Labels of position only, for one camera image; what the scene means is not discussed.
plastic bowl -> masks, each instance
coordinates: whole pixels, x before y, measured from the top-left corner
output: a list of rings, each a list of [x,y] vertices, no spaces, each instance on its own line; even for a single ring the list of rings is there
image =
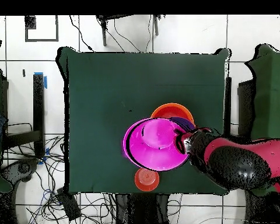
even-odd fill
[[[194,124],[194,119],[190,111],[177,103],[167,103],[159,106],[151,115],[151,118],[171,118],[181,117],[190,120]]]
[[[174,132],[184,130],[166,118],[149,118],[138,121],[125,133],[123,148],[128,159],[139,167],[154,171],[167,171],[182,165],[188,155],[175,146]]]

chair leg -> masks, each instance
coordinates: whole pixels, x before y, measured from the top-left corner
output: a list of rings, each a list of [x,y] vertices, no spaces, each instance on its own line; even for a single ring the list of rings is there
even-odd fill
[[[101,20],[101,30],[103,33],[103,45],[106,46],[107,45],[107,41],[106,41],[106,29],[107,29],[107,23],[105,20]]]
[[[153,23],[155,25],[155,30],[156,30],[156,36],[159,35],[159,28],[158,28],[158,17],[157,15],[153,15]]]

white floor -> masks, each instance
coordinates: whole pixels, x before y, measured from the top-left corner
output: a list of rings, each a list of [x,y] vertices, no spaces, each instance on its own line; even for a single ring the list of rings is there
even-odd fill
[[[36,30],[29,30],[31,39],[54,39],[54,16],[36,16]],[[72,16],[75,25],[80,27],[83,40],[95,51],[121,51],[121,48],[107,34],[107,46],[103,46],[102,29],[94,16]],[[116,19],[117,31],[128,38],[140,51],[145,52],[149,41],[148,23],[150,15],[134,15]],[[0,68],[9,80],[9,124],[33,123],[32,75],[43,72],[47,76],[45,89],[45,133],[46,139],[63,136],[64,133],[64,82],[55,63],[57,49],[70,46],[78,51],[88,51],[82,42],[78,30],[71,25],[69,16],[58,16],[59,42],[25,43],[24,16],[0,16]],[[152,33],[152,21],[149,26]],[[124,51],[137,50],[114,30],[114,21],[108,23],[108,31],[119,42]],[[232,77],[232,132],[237,133],[238,101],[237,85],[252,79],[252,73],[244,62],[253,58],[257,45],[268,43],[280,51],[280,16],[279,15],[166,15],[159,21],[159,35],[154,36],[154,53],[214,53],[219,48],[232,51],[230,59],[230,76]],[[152,52],[152,40],[147,52]],[[29,130],[27,126],[17,126],[9,132]],[[54,150],[61,154],[60,148]],[[37,172],[42,178],[43,186],[48,188],[48,174],[43,165],[38,165]],[[64,172],[56,171],[54,177],[57,188],[64,183]],[[28,224],[31,214],[26,208],[35,211],[43,197],[40,179],[34,174],[28,183],[21,183],[17,192],[16,204],[19,224]],[[101,198],[100,194],[88,194],[90,201]],[[180,194],[170,199],[180,200]],[[78,195],[81,208],[89,205],[85,194]],[[82,212],[85,215],[97,215],[103,200],[88,206]],[[245,212],[244,192],[232,191],[226,196],[183,195],[178,224],[242,224]],[[169,214],[178,210],[177,203],[171,202]],[[102,207],[102,215],[107,209]],[[178,214],[170,216],[171,224],[177,224]],[[56,224],[46,221],[43,224]],[[61,220],[60,224],[69,224]],[[83,224],[93,224],[85,220]]]

grout line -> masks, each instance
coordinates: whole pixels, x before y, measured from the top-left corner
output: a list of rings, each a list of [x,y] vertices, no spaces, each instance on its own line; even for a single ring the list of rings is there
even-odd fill
[[[64,135],[64,133],[45,133],[45,135]]]
[[[168,206],[173,206],[173,207],[179,207],[179,205],[168,205]],[[223,205],[181,205],[181,207],[223,207]],[[224,205],[224,207],[241,207],[244,208],[246,206],[243,205]]]
[[[226,16],[226,48],[228,43],[228,15]]]
[[[42,206],[41,204],[15,204],[16,206]],[[79,204],[79,206],[101,206],[101,204]],[[181,205],[181,207],[222,207],[222,205]],[[168,207],[179,207],[179,205],[168,205]],[[224,207],[245,208],[243,205],[224,205]]]
[[[80,194],[80,199],[79,199],[79,203],[81,203],[81,193],[79,193]],[[80,205],[80,212],[81,212],[81,205]],[[80,223],[79,224],[81,224],[81,216],[80,216]]]
[[[7,79],[7,32],[6,32],[7,28],[6,28],[6,16],[5,16],[5,76]],[[6,108],[7,108],[7,113],[8,113],[8,102],[6,102]],[[9,159],[8,159],[8,153],[7,153],[7,166],[9,166]]]
[[[5,58],[5,60],[0,60],[0,62],[56,62],[56,60],[14,60],[14,59],[10,59],[7,60]]]
[[[223,217],[224,217],[224,196],[222,196],[222,222],[221,224],[223,224]]]
[[[0,62],[56,62],[56,60],[51,60],[51,59],[35,59],[35,60],[26,60],[26,59],[24,59],[24,60],[16,60],[16,59],[0,59]],[[246,61],[229,61],[229,63],[231,63],[231,62],[237,62],[237,63],[245,63]]]
[[[78,15],[78,27],[79,27],[79,30],[80,30],[80,16]],[[79,50],[80,51],[80,32],[78,32],[79,34]]]

dark green table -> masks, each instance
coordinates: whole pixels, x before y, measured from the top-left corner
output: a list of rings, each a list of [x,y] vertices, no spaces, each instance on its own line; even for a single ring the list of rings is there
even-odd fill
[[[222,132],[228,55],[227,49],[199,55],[60,48],[56,62],[65,87],[69,83],[69,192],[140,192],[134,183],[139,168],[123,157],[122,140],[133,123],[162,104],[180,103],[197,125]],[[154,193],[227,193],[190,162],[159,174]]]

